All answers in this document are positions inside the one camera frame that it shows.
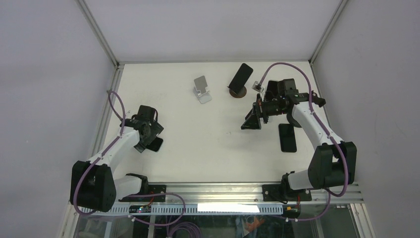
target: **white wall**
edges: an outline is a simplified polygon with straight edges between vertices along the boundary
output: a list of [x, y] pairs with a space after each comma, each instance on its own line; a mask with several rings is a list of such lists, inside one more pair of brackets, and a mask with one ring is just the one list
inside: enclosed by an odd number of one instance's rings
[[315, 62], [377, 237], [420, 233], [420, 1], [352, 0]]
[[308, 60], [340, 0], [87, 0], [120, 61]]
[[113, 67], [74, 0], [0, 3], [0, 237], [51, 238]]

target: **glass panel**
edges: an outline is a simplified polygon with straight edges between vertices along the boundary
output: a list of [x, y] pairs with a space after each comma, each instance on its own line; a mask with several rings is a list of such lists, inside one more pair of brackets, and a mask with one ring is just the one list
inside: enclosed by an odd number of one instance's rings
[[[299, 218], [313, 217], [324, 209], [324, 205], [301, 205]], [[138, 219], [150, 222], [150, 216], [138, 216]], [[153, 217], [155, 223], [167, 223], [176, 216]], [[351, 212], [347, 205], [331, 205], [329, 211], [317, 221], [285, 222], [275, 216], [184, 216], [177, 223], [191, 222], [200, 228], [203, 238], [321, 238], [340, 237], [357, 238]], [[175, 225], [154, 227], [154, 238], [166, 238]], [[149, 226], [132, 222], [130, 218], [88, 216], [80, 217], [76, 227], [75, 238], [147, 238]], [[188, 238], [186, 230], [173, 232], [173, 238]]]

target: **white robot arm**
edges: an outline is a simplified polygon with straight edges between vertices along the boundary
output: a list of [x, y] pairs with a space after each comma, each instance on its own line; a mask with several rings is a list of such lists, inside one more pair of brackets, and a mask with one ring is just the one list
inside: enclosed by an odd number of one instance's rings
[[[158, 151], [163, 140], [157, 136], [162, 131], [163, 127], [157, 122], [157, 111], [151, 107], [140, 106], [136, 115], [125, 120], [123, 131], [121, 133], [121, 130], [118, 130], [115, 140], [87, 161], [77, 161], [74, 164], [71, 204], [74, 203], [73, 198], [76, 194], [78, 206], [107, 212], [115, 200], [147, 190], [148, 182], [145, 176], [127, 174], [114, 179], [112, 174], [133, 147], [140, 153], [145, 149]], [[86, 177], [81, 179], [84, 173], [87, 173]]]
[[[289, 123], [302, 127], [315, 149], [307, 170], [282, 176], [281, 194], [283, 201], [294, 200], [305, 189], [321, 189], [344, 185], [354, 181], [357, 149], [353, 142], [344, 142], [317, 114], [317, 107], [325, 104], [325, 99], [316, 93], [299, 93], [294, 79], [269, 81], [264, 99], [257, 94], [257, 101], [245, 118], [242, 129], [261, 129], [269, 116], [287, 115]], [[347, 165], [345, 174], [343, 158]]]

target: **white table surface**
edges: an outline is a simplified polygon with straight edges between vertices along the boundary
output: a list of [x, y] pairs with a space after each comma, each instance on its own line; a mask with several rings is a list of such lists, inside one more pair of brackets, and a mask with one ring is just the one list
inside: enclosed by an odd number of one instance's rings
[[[290, 63], [307, 74], [318, 92], [309, 63]], [[152, 182], [261, 182], [280, 181], [285, 173], [307, 169], [314, 149], [301, 128], [295, 128], [297, 153], [280, 150], [278, 124], [288, 123], [286, 115], [270, 117], [262, 130], [241, 130], [256, 100], [251, 86], [272, 62], [246, 64], [254, 72], [241, 99], [230, 96], [227, 88], [240, 62], [126, 64], [118, 89], [126, 114], [131, 117], [140, 105], [156, 108], [164, 142], [157, 153], [140, 154], [133, 148], [114, 178], [136, 173]], [[193, 80], [203, 75], [212, 96], [206, 104], [200, 104], [193, 93]], [[294, 78], [300, 92], [308, 91], [303, 76], [285, 65], [273, 67], [263, 85], [286, 78]], [[118, 101], [115, 107], [121, 113]], [[325, 118], [324, 110], [319, 111]], [[114, 139], [119, 124], [112, 115], [106, 143]]]

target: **smartphone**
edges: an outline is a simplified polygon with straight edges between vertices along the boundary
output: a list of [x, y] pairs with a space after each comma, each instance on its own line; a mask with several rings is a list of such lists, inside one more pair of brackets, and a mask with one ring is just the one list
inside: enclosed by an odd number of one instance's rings
[[233, 77], [228, 88], [232, 89], [236, 94], [241, 92], [253, 71], [254, 70], [251, 67], [246, 63], [243, 63], [241, 67], [239, 67], [238, 72], [236, 72], [236, 75]]
[[279, 124], [280, 147], [282, 152], [296, 153], [295, 129], [291, 124]]

